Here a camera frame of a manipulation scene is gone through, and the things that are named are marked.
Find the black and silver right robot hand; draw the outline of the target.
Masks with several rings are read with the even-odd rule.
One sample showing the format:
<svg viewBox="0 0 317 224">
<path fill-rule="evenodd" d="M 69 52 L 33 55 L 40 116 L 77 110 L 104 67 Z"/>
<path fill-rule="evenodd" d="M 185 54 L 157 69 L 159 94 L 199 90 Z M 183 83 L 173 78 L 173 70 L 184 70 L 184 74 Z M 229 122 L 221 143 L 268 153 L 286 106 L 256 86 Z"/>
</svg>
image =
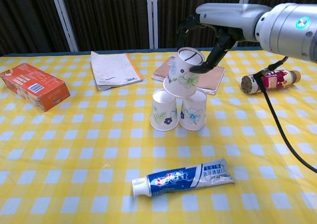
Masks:
<svg viewBox="0 0 317 224">
<path fill-rule="evenodd" d="M 190 68 L 191 73 L 204 74 L 215 68 L 236 42 L 255 42 L 258 20 L 271 7 L 248 3 L 205 3 L 196 8 L 193 15 L 185 18 L 177 29 L 177 48 L 185 45 L 191 30 L 210 27 L 218 42 L 201 65 Z"/>
</svg>

